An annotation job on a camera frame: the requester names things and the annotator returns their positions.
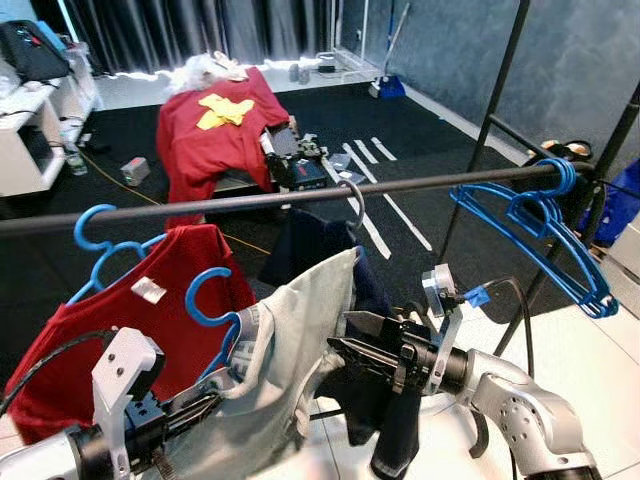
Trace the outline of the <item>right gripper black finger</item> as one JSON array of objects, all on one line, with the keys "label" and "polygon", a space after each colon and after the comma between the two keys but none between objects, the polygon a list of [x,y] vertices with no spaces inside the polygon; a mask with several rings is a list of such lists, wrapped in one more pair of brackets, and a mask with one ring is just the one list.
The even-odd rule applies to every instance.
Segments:
[{"label": "right gripper black finger", "polygon": [[393,376],[401,366],[398,358],[384,349],[372,346],[365,340],[355,338],[329,338],[329,347],[334,349],[344,364],[379,376]]},{"label": "right gripper black finger", "polygon": [[365,340],[376,347],[399,347],[401,321],[374,312],[346,312],[346,338]]}]

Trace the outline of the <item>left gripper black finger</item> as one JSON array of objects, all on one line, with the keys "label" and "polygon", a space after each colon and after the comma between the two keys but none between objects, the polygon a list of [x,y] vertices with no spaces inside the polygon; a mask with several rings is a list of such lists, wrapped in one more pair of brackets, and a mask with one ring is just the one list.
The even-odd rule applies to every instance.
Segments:
[{"label": "left gripper black finger", "polygon": [[189,404],[172,415],[172,439],[177,440],[191,433],[202,421],[218,410],[218,404]]},{"label": "left gripper black finger", "polygon": [[216,392],[187,399],[172,399],[168,403],[168,428],[192,429],[216,410],[223,398]]}]

